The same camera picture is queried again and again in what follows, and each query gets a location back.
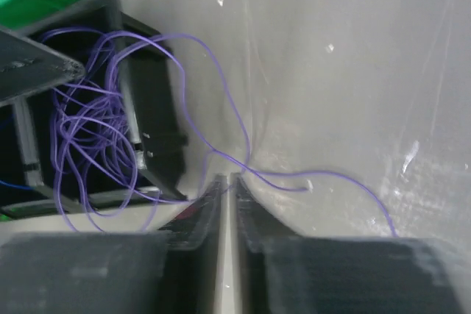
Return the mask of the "black two-compartment tray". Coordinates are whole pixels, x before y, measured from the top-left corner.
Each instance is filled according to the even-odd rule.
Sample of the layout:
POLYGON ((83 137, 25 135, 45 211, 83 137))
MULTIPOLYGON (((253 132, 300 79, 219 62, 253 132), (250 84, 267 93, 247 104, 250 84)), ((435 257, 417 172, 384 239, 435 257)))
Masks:
MULTIPOLYGON (((60 35, 47 45, 80 62, 105 32, 125 30, 151 37, 156 30, 128 16, 120 0, 82 0, 33 24, 22 26, 19 32, 39 40, 46 32, 65 27, 85 27, 83 35, 60 35)), ((139 194, 131 204, 148 204, 154 197, 162 201, 182 201, 185 196, 177 184, 185 173, 183 149, 188 142, 180 129, 174 108, 169 78, 168 47, 142 48, 124 58, 118 78, 125 91, 124 119, 130 123, 130 137, 138 159, 139 194)), ((51 148, 49 121, 53 112, 52 95, 41 93, 28 98, 27 122, 32 125, 32 147, 20 146, 17 154, 28 157, 28 168, 16 168, 9 178, 25 182, 32 177, 31 190, 3 188, 1 213, 10 218, 26 218, 54 214, 54 172, 49 159, 51 148)))

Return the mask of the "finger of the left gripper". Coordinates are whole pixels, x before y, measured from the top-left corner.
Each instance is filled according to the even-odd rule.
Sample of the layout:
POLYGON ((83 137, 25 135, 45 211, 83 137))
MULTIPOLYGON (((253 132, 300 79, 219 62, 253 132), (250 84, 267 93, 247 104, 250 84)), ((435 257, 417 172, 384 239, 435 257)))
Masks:
POLYGON ((1 102, 11 103, 85 75, 84 66, 10 29, 1 30, 1 102))

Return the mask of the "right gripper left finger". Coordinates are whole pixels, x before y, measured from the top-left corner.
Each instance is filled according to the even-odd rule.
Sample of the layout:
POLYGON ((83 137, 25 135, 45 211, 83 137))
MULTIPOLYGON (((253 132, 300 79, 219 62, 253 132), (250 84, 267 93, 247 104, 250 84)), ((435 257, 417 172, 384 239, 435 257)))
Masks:
POLYGON ((222 195, 147 233, 18 233, 1 242, 3 313, 212 313, 222 195))

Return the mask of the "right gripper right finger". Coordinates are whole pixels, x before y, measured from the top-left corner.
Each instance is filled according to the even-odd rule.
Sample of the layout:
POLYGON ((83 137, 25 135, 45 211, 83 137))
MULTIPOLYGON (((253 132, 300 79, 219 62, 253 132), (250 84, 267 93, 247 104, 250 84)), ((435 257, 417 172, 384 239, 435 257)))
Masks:
POLYGON ((304 236, 231 183, 243 313, 470 311, 470 262, 448 244, 304 236))

